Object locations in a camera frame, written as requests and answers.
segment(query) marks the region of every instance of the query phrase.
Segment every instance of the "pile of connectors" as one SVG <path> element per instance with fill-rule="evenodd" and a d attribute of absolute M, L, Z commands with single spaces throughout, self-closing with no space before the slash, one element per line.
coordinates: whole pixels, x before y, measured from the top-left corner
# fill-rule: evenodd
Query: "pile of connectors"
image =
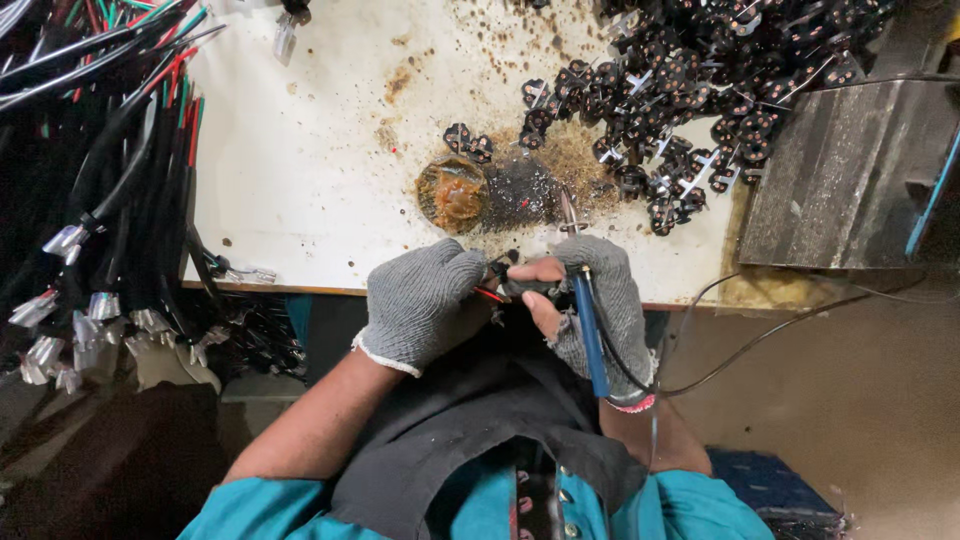
<path fill-rule="evenodd" d="M 615 19 L 608 32 L 617 58 L 572 61 L 552 88 L 543 79 L 525 83 L 517 143 L 542 147 L 547 128 L 577 112 L 589 124 L 603 120 L 593 155 L 614 174 L 621 199 L 642 196 L 653 232 L 669 234 L 704 207 L 704 187 L 724 193 L 737 180 L 762 179 L 796 92 L 865 77 L 873 63 L 866 45 L 893 7 L 894 0 L 601 0 L 601 16 Z M 707 116 L 719 116 L 710 131 L 716 147 L 694 149 L 673 135 Z"/>

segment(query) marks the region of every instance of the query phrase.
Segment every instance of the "green wire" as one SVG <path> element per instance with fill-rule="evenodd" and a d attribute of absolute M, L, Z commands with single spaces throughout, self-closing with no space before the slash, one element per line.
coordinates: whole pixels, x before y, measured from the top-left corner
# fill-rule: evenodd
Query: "green wire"
<path fill-rule="evenodd" d="M 104 5 L 104 0 L 97 0 L 97 5 L 100 6 L 100 11 L 104 13 L 104 19 L 109 21 L 110 13 L 107 11 L 107 6 Z"/>
<path fill-rule="evenodd" d="M 137 22 L 136 24 L 134 24 L 133 27 L 136 28 L 136 27 L 140 26 L 140 25 L 143 24 L 144 22 L 150 20 L 151 17 L 155 16 L 157 13 L 161 13 L 161 12 L 165 11 L 167 8 L 170 7 L 171 4 L 173 4 L 174 2 L 177 2 L 177 1 L 179 1 L 179 0 L 167 0 L 166 2 L 160 4 L 158 8 L 156 8 L 156 9 L 153 10 L 152 12 L 147 13 L 147 16 L 145 16 L 145 17 L 143 17 L 142 19 L 140 19 L 140 21 Z"/>
<path fill-rule="evenodd" d="M 178 126 L 183 125 L 183 111 L 186 109 L 186 94 L 187 94 L 187 90 L 190 89 L 188 86 L 188 81 L 189 79 L 187 78 L 186 75 L 184 75 L 183 83 L 180 84 L 180 116 L 177 119 Z"/>
<path fill-rule="evenodd" d="M 174 36 L 174 40 L 180 39 L 180 38 L 183 36 L 183 34 L 186 33 L 186 29 L 187 29 L 187 28 L 190 28 L 190 25 L 193 24 L 193 21 L 195 21 L 195 20 L 199 19 L 200 17 L 204 16 L 204 13 L 206 13 L 206 6 L 204 6 L 203 9 L 201 9 L 200 11 L 198 11 L 197 14 L 193 15 L 193 18 L 191 18 L 186 24 L 184 24 L 184 25 L 183 25 L 183 28 L 180 28 L 179 30 L 177 30 L 177 34 Z"/>
<path fill-rule="evenodd" d="M 140 8 L 141 10 L 147 10 L 147 11 L 149 11 L 149 10 L 152 10 L 152 9 L 154 8 L 154 6 L 151 5 L 151 4 L 147 4 L 147 3 L 144 3 L 144 2 L 137 2 L 136 0 L 121 0 L 121 1 L 122 1 L 122 2 L 126 2 L 127 4 L 130 4 L 131 6 L 134 6 L 135 8 Z"/>
<path fill-rule="evenodd" d="M 70 14 L 66 16 L 66 22 L 63 23 L 64 27 L 70 26 L 70 23 L 73 22 L 73 17 L 77 16 L 77 12 L 80 10 L 80 5 L 83 2 L 84 0 L 77 0 L 74 3 L 73 8 L 70 10 Z"/>
<path fill-rule="evenodd" d="M 200 97 L 200 110 L 197 111 L 197 131 L 200 130 L 200 124 L 204 121 L 204 103 L 206 103 L 206 98 Z"/>

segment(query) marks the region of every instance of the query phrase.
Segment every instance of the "bundle of wires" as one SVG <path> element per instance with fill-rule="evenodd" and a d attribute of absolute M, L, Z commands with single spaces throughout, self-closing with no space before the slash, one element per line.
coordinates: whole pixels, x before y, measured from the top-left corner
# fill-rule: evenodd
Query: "bundle of wires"
<path fill-rule="evenodd" d="M 191 34 L 207 17 L 195 3 L 0 7 L 5 371 L 70 390 L 108 343 L 135 353 L 144 339 L 190 347 L 201 363 L 207 347 L 239 340 L 276 354 L 280 369 L 298 366 L 283 339 L 244 332 L 250 309 L 221 297 L 191 224 L 204 98 L 185 63 L 199 37 L 223 28 Z M 214 317 L 181 307 L 184 246 Z"/>

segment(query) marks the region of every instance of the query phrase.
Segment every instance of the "white table surface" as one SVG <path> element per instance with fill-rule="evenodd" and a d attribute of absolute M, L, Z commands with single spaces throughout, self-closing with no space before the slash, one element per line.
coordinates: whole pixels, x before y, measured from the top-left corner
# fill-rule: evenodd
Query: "white table surface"
<path fill-rule="evenodd" d="M 506 0 L 314 0 L 284 65 L 272 51 L 278 2 L 213 0 L 200 30 L 229 26 L 189 66 L 206 96 L 195 205 L 206 246 L 235 267 L 275 270 L 277 285 L 356 293 L 377 264 L 447 236 L 422 217 L 413 189 L 444 153 L 443 130 L 462 121 L 490 134 L 496 157 L 516 139 L 525 81 L 552 86 L 571 58 L 611 57 L 590 2 L 553 4 L 537 15 Z M 712 122 L 675 134 L 713 148 Z M 547 145 L 588 160 L 603 125 L 555 124 Z M 709 210 L 667 237 L 651 234 L 642 202 L 589 213 L 589 232 L 630 254 L 645 303 L 685 305 L 719 275 L 732 204 L 707 194 Z M 543 224 L 458 238 L 533 258 L 563 236 Z M 185 279 L 197 279 L 190 265 Z"/>

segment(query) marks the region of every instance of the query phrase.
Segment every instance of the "person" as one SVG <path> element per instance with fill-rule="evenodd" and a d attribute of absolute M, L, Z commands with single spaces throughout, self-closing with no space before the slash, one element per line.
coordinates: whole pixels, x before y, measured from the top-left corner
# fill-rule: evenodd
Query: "person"
<path fill-rule="evenodd" d="M 569 238 L 507 277 L 583 264 L 611 344 L 649 384 L 622 249 Z M 493 301 L 473 290 L 487 270 L 453 239 L 375 268 L 352 352 L 252 441 L 180 538 L 773 538 L 669 403 L 606 357 L 611 396 L 593 397 L 576 315 L 528 290 L 527 309 L 487 324 Z"/>

